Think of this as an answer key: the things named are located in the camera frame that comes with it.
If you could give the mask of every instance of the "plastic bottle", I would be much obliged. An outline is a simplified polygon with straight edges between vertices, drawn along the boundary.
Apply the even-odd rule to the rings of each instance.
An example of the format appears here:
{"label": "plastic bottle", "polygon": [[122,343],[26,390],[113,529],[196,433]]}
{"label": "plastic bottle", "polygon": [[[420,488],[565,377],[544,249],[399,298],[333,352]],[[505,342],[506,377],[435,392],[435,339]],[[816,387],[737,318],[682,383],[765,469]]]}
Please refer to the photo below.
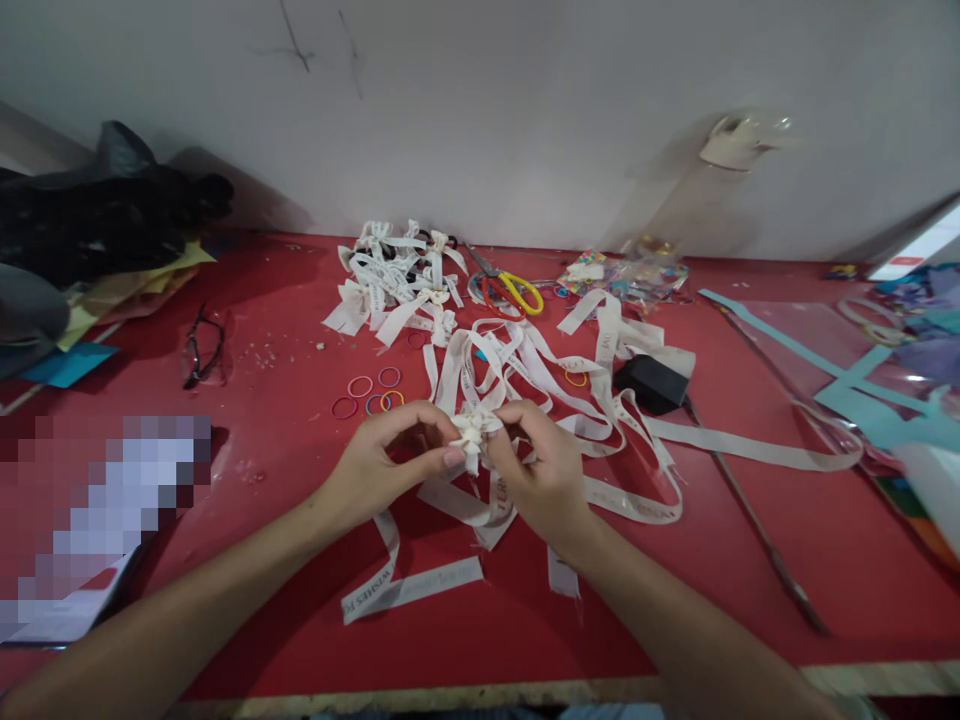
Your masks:
{"label": "plastic bottle", "polygon": [[634,300],[655,303],[679,287],[687,269],[680,260],[693,228],[709,227],[768,150],[784,147],[791,120],[744,109],[721,119],[710,131],[700,160],[657,210],[639,238],[624,251],[621,280]]}

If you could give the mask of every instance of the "red tabletop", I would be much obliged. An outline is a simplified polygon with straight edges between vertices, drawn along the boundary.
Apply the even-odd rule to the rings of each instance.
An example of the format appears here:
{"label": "red tabletop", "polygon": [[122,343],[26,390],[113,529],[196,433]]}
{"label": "red tabletop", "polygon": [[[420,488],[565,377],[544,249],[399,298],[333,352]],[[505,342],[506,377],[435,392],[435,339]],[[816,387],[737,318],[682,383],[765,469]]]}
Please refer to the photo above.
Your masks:
{"label": "red tabletop", "polygon": [[[381,356],[368,328],[356,337],[321,324],[346,276],[339,238],[239,235],[216,265],[204,266],[154,316],[131,321],[109,343],[121,353],[73,389],[44,389],[13,419],[22,432],[36,415],[209,415],[218,430],[212,490],[149,547],[136,592],[155,590],[303,499],[332,469],[363,419],[334,420],[331,403],[356,375],[403,371],[397,388],[426,397],[419,351],[404,334]],[[555,278],[574,253],[556,259],[485,248],[494,264],[530,280]],[[824,281],[824,265],[693,260],[691,289],[737,300],[830,302],[856,284]],[[225,387],[181,389],[186,329],[201,303],[230,308],[234,369]],[[546,293],[535,319],[559,355],[593,356],[595,323],[574,336],[556,325],[569,301]],[[461,327],[486,316],[470,306]],[[651,318],[667,343],[697,353],[690,396],[711,428],[758,440],[809,442],[787,395],[745,340],[704,300],[664,305]],[[325,348],[318,350],[317,343]],[[274,359],[258,362],[272,353]],[[20,388],[8,383],[7,397]],[[576,391],[587,396],[588,388]],[[569,414],[559,407],[555,418]],[[667,416],[666,419],[683,421]],[[728,462],[834,636],[816,636],[784,594],[742,511],[709,454],[670,445],[687,481],[677,523],[649,526],[597,510],[644,552],[703,592],[795,665],[960,658],[960,594],[857,472],[811,473],[730,457]],[[590,459],[594,477],[657,496],[636,477],[636,450]],[[585,584],[583,606],[550,592],[545,546],[519,520],[493,552],[472,530],[408,495],[394,506],[410,574],[480,552],[485,582],[451,590],[344,627],[340,598],[386,558],[368,523],[321,554],[223,649],[187,699],[310,695],[402,688],[650,675],[654,668]],[[0,687],[50,654],[0,652]]]}

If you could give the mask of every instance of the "wall scratch mark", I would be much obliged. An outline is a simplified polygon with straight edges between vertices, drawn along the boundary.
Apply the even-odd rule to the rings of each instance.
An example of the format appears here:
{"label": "wall scratch mark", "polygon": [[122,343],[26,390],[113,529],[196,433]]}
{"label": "wall scratch mark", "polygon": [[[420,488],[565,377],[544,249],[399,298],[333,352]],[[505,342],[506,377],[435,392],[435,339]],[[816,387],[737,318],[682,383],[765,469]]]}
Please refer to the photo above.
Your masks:
{"label": "wall scratch mark", "polygon": [[290,24],[290,16],[287,14],[287,4],[285,0],[280,0],[280,10],[283,12],[283,21],[287,24],[287,32],[290,35],[290,42],[293,44],[293,54],[300,58],[300,62],[303,63],[303,69],[307,72],[310,72],[310,58],[313,57],[313,53],[308,53],[306,55],[300,50],[300,46],[297,45],[297,38],[293,34],[293,25]]}
{"label": "wall scratch mark", "polygon": [[337,8],[337,14],[340,16],[340,24],[343,25],[343,33],[347,36],[347,42],[350,44],[350,72],[353,75],[353,86],[357,89],[357,97],[363,100],[363,91],[360,89],[360,53],[357,52],[357,43],[347,27],[347,19],[343,16],[343,10]]}

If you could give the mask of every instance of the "gray object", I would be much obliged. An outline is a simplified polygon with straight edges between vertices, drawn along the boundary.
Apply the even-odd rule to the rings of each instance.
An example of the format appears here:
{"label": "gray object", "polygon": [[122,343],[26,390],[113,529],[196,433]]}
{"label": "gray object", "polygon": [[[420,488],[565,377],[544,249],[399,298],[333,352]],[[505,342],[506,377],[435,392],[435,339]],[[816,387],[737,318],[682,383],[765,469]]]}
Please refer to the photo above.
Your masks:
{"label": "gray object", "polygon": [[70,322],[63,294],[38,275],[0,264],[0,379],[50,353]]}

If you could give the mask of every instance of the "white wall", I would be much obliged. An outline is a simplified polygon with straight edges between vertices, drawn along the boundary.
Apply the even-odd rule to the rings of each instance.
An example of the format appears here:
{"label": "white wall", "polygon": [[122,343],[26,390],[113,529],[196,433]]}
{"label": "white wall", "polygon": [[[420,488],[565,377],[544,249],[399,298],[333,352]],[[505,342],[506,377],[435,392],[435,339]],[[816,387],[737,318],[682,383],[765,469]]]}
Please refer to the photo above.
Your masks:
{"label": "white wall", "polygon": [[338,3],[287,0],[307,73],[272,52],[289,47],[278,2],[0,0],[0,101],[87,146],[121,119],[162,160],[233,172],[241,222],[296,231],[416,217],[614,247],[747,104],[808,142],[764,158],[691,253],[863,257],[960,190],[955,0],[339,7],[355,62]]}

